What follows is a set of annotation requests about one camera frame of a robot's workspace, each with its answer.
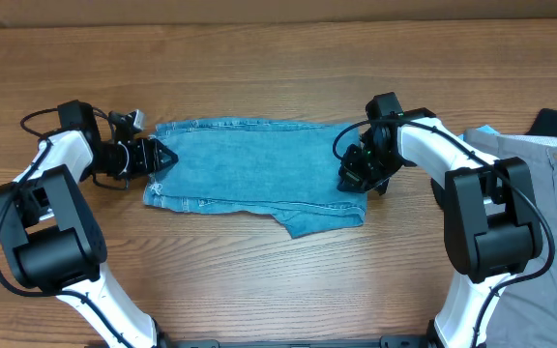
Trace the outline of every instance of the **blue denim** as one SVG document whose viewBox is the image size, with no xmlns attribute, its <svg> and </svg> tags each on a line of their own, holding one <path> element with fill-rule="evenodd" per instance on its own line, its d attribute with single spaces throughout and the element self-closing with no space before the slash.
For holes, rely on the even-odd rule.
<svg viewBox="0 0 557 348">
<path fill-rule="evenodd" d="M 366 194 L 337 189 L 333 141 L 347 126 L 249 118 L 157 125 L 179 157 L 150 176 L 143 201 L 175 212 L 272 215 L 293 238 L 365 222 Z M 347 133 L 337 151 L 359 142 Z"/>
</svg>

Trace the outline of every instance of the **denim fabric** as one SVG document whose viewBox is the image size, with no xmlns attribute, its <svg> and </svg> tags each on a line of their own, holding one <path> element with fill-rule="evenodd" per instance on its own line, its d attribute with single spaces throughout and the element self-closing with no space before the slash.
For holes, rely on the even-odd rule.
<svg viewBox="0 0 557 348">
<path fill-rule="evenodd" d="M 150 177 L 145 204 L 175 212 L 272 215 L 293 238 L 362 225 L 366 195 L 337 189 L 332 145 L 347 126 L 248 118 L 157 125 L 179 162 Z M 352 130 L 338 143 L 358 143 Z"/>
</svg>

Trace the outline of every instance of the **black cable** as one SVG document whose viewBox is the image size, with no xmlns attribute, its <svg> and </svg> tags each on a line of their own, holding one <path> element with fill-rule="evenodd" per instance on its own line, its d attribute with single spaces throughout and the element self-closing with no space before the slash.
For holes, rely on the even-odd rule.
<svg viewBox="0 0 557 348">
<path fill-rule="evenodd" d="M 46 114 L 46 113 L 49 113 L 49 112 L 54 112 L 54 111 L 57 111 L 57 108 L 50 108 L 50 109 L 45 109 L 45 110 L 36 111 L 36 112 L 34 112 L 34 113 L 30 113 L 29 115 L 23 117 L 23 118 L 20 120 L 20 127 L 21 127 L 24 131 L 27 131 L 27 132 L 30 133 L 30 134 L 34 134 L 34 135 L 36 135 L 37 137 L 42 137 L 42 136 L 43 136 L 42 133 L 37 132 L 37 131 L 35 131 L 35 130 L 32 130 L 32 129 L 30 129 L 29 127 L 25 126 L 25 122 L 29 121 L 30 119 L 32 119 L 32 118 L 34 118 L 34 117 L 36 117 L 36 116 L 38 116 L 38 115 L 43 115 L 43 114 Z"/>
<path fill-rule="evenodd" d="M 491 288 L 491 291 L 489 292 L 489 294 L 487 295 L 487 297 L 485 298 L 485 300 L 483 302 L 483 305 L 481 306 L 481 310 L 479 311 L 479 315 L 477 316 L 476 325 L 474 326 L 474 336 L 472 337 L 472 343 L 471 343 L 470 347 L 476 348 L 476 343 L 478 341 L 478 337 L 479 337 L 479 333 L 480 333 L 480 327 L 481 327 L 481 323 L 483 322 L 484 314 L 487 310 L 487 307 L 491 303 L 491 300 L 493 299 L 493 297 L 498 294 L 498 291 L 500 291 L 500 289 L 502 289 L 506 286 L 517 284 L 517 283 L 522 282 L 522 281 L 527 281 L 527 280 L 531 280 L 531 279 L 537 278 L 539 276 L 542 276 L 547 271 L 549 271 L 549 268 L 551 268 L 551 265 L 553 264 L 555 251 L 556 251 L 555 250 L 556 246 L 554 244 L 553 235 L 551 233 L 551 227 L 549 227 L 549 224 L 547 223 L 547 220 L 545 219 L 545 217 L 542 215 L 541 210 L 539 210 L 539 208 L 537 208 L 537 206 L 530 200 L 530 198 L 528 198 L 519 188 L 517 188 L 515 185 L 513 185 L 513 183 L 511 183 L 511 181 L 509 180 L 509 178 L 507 178 L 506 175 L 501 173 L 493 165 L 489 164 L 486 160 L 481 159 L 478 156 L 476 156 L 472 151 L 468 150 L 465 146 L 463 146 L 460 142 L 458 142 L 453 136 L 451 136 L 451 135 L 449 135 L 449 134 L 447 134 L 447 133 L 445 133 L 441 130 L 438 130 L 436 127 L 430 127 L 430 126 L 423 125 L 423 124 L 420 124 L 420 123 L 417 123 L 417 122 L 400 120 L 400 119 L 365 120 L 365 121 L 362 121 L 362 122 L 359 122 L 359 123 L 356 123 L 356 124 L 353 124 L 353 125 L 349 126 L 345 130 L 342 130 L 337 135 L 337 138 L 335 138 L 335 141 L 333 143 L 333 153 L 335 154 L 335 157 L 337 157 L 339 160 L 343 160 L 343 158 L 341 156 L 339 156 L 338 153 L 337 153 L 337 144 L 338 144 L 338 141 L 346 133 L 348 133 L 349 131 L 351 131 L 353 129 L 356 129 L 360 126 L 372 125 L 372 124 L 399 124 L 399 125 L 403 125 L 403 126 L 404 125 L 409 125 L 409 126 L 413 126 L 413 127 L 416 127 L 416 128 L 426 130 L 426 131 L 431 131 L 433 133 L 436 133 L 437 135 L 440 135 L 441 137 L 443 137 L 444 139 L 449 141 L 451 144 L 453 144 L 461 152 L 463 152 L 469 159 L 474 160 L 478 164 L 487 168 L 489 171 L 491 171 L 491 173 L 493 173 L 493 175 L 498 177 L 504 185 L 511 188 L 511 190 L 514 193 L 516 193 L 519 196 L 519 198 L 521 198 L 521 200 L 523 200 L 526 203 L 526 205 L 528 205 L 528 208 L 530 208 L 530 210 L 537 216 L 537 218 L 539 219 L 539 222 L 542 225 L 542 229 L 545 233 L 545 237 L 547 238 L 547 246 L 549 247 L 549 253 L 547 255 L 547 259 L 545 260 L 544 265 L 542 265 L 542 267 L 538 271 L 536 271 L 532 274 L 522 275 L 522 276 L 518 276 L 518 277 L 516 277 L 514 279 L 511 279 L 511 280 L 503 281 L 503 282 L 499 283 L 498 285 L 494 286 L 493 288 Z"/>
<path fill-rule="evenodd" d="M 53 143 L 48 138 L 44 138 L 43 134 L 40 134 L 37 131 L 26 128 L 24 126 L 24 123 L 27 120 L 34 117 L 34 116 L 41 115 L 41 114 L 44 114 L 44 113 L 47 113 L 47 112 L 52 112 L 54 110 L 56 110 L 56 109 L 47 109 L 47 110 L 34 112 L 33 114 L 25 116 L 20 122 L 20 124 L 21 124 L 21 126 L 23 127 L 24 130 L 36 135 L 41 140 L 45 141 L 46 142 L 46 148 L 38 156 L 38 159 L 36 159 L 35 162 L 31 163 L 31 165 L 29 166 L 29 169 L 20 178 L 20 180 L 18 180 L 18 182 L 15 183 L 15 185 L 13 186 L 12 191 L 10 192 L 10 195 L 8 196 L 6 201 L 4 202 L 4 206 L 2 207 L 1 213 L 0 213 L 0 236 L 1 236 L 1 231 L 2 231 L 2 228 L 3 228 L 3 222 L 6 218 L 6 214 L 10 210 L 10 207 L 14 204 L 14 200 L 16 199 L 16 196 L 18 195 L 18 191 L 27 182 L 27 180 L 29 180 L 29 178 L 32 176 L 32 174 L 38 169 L 38 167 L 43 162 L 43 160 L 46 158 L 46 156 L 50 152 L 50 149 L 53 146 Z M 99 317 L 99 319 L 103 322 L 104 326 L 117 339 L 117 341 L 119 343 L 122 343 L 127 348 L 133 348 L 132 345 L 127 340 L 125 340 L 124 337 L 117 332 L 117 330 L 115 330 L 115 328 L 111 325 L 111 323 L 109 323 L 109 321 L 106 319 L 104 314 L 100 311 L 100 309 L 85 295 L 76 293 L 74 291 L 69 291 L 69 290 L 63 290 L 63 291 L 58 291 L 58 292 L 54 292 L 54 293 L 46 293 L 46 292 L 42 292 L 42 291 L 37 291 L 37 292 L 24 291 L 24 290 L 16 288 L 15 286 L 13 286 L 8 281 L 4 277 L 3 273 L 1 272 L 1 268 L 0 268 L 0 283 L 11 293 L 13 293 L 15 295 L 18 295 L 18 296 L 22 296 L 22 297 L 30 297 L 30 298 L 45 298 L 45 297 L 51 297 L 51 296 L 73 296 L 73 297 L 76 297 L 76 298 L 80 299 L 82 304 L 89 305 L 89 307 L 92 308 L 94 313 L 96 313 L 96 315 Z"/>
<path fill-rule="evenodd" d="M 92 182 L 94 183 L 94 185 L 96 185 L 99 188 L 103 188 L 103 189 L 128 190 L 128 188 L 131 185 L 131 180 L 130 179 L 124 179 L 124 180 L 126 181 L 124 186 L 122 188 L 118 188 L 118 187 L 114 187 L 114 186 L 103 184 L 103 183 L 99 182 L 98 179 L 96 178 L 96 173 L 92 173 Z"/>
<path fill-rule="evenodd" d="M 115 129 L 113 128 L 113 122 L 111 122 L 111 120 L 109 120 L 108 116 L 106 116 L 106 114 L 98 109 L 97 107 L 94 107 L 94 115 L 103 118 L 106 120 L 106 122 L 108 123 L 108 127 L 111 130 L 111 141 L 115 141 Z"/>
</svg>

